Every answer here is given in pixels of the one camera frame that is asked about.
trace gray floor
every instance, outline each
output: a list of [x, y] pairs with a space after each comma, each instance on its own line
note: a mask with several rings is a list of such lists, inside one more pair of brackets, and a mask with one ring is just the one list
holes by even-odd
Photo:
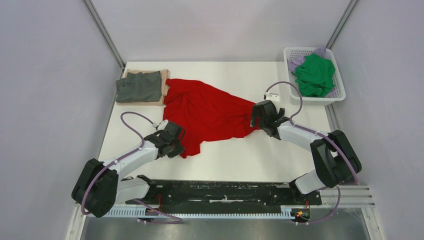
[[[312, 209], [312, 219], [328, 214]], [[368, 240], [360, 209], [339, 209], [327, 221], [295, 226], [286, 220], [186, 219], [181, 224], [145, 225], [133, 218], [94, 218], [85, 222], [82, 240]]]

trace laundry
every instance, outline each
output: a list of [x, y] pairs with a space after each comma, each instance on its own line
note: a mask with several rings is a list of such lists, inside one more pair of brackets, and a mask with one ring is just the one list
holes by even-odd
[[334, 88], [333, 75], [336, 69], [333, 62], [317, 54], [305, 56], [302, 65], [296, 68], [299, 91], [305, 97], [325, 97]]
[[[320, 56], [321, 58], [327, 58], [327, 48], [326, 46], [321, 46], [316, 48], [315, 50], [312, 51], [312, 54], [316, 54], [318, 56]], [[302, 65], [305, 61], [305, 56], [300, 56], [290, 62], [288, 62], [288, 70], [291, 73], [294, 73], [296, 71], [296, 68], [299, 67], [300, 65]]]
[[250, 127], [254, 102], [219, 90], [198, 80], [168, 79], [163, 119], [182, 126], [183, 158], [200, 153], [200, 144], [244, 138]]
[[116, 81], [116, 102], [131, 105], [163, 105], [168, 75], [168, 70], [128, 70], [126, 77]]

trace green cloth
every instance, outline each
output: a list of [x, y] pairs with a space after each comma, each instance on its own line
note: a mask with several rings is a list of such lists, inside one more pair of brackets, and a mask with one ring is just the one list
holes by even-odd
[[292, 72], [297, 76], [295, 80], [299, 91], [304, 97], [323, 98], [334, 88], [333, 75], [336, 69], [331, 60], [316, 54], [305, 56], [302, 65]]

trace folded gray cloth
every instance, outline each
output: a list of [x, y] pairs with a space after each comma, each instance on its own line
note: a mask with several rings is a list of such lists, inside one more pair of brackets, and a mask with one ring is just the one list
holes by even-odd
[[160, 71], [130, 73], [116, 81], [116, 102], [157, 102], [162, 96]]

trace folded dark green cloth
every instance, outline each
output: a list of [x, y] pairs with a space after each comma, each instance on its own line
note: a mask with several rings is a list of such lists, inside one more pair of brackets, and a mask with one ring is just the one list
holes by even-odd
[[116, 94], [117, 103], [157, 102], [162, 96], [161, 72], [128, 72], [116, 81]]
[[299, 91], [304, 97], [323, 98], [334, 88], [333, 75], [336, 71], [331, 60], [316, 54], [305, 56], [302, 65], [296, 68], [293, 75], [299, 85]]

